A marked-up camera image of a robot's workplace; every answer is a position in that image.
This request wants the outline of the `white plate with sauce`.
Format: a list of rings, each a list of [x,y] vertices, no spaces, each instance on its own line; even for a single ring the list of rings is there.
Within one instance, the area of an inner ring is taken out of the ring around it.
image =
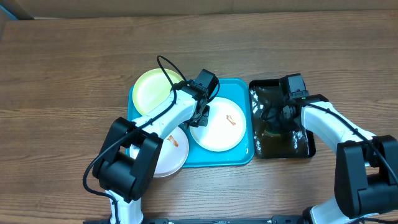
[[[190,127],[193,139],[204,149],[223,152],[237,146],[246,132],[243,110],[232,100],[216,97],[210,107],[208,124]]]

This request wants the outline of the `yellow plate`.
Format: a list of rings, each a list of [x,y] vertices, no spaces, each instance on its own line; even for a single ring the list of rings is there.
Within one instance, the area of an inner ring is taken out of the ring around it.
[[[171,88],[161,68],[149,70],[133,86],[132,102],[138,113],[145,115],[169,97]]]

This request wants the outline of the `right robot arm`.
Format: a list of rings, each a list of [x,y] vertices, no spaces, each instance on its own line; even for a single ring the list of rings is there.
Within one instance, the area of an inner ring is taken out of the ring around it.
[[[262,118],[288,130],[301,126],[336,154],[334,196],[306,208],[300,223],[376,222],[376,215],[397,210],[396,138],[360,128],[323,95],[285,100]]]

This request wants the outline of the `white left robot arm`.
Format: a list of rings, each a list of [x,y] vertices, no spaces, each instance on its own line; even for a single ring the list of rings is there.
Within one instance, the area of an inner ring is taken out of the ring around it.
[[[88,170],[111,203],[108,223],[142,223],[141,198],[151,183],[165,138],[178,126],[205,126],[215,85],[176,84],[158,107],[133,121],[116,119]]]

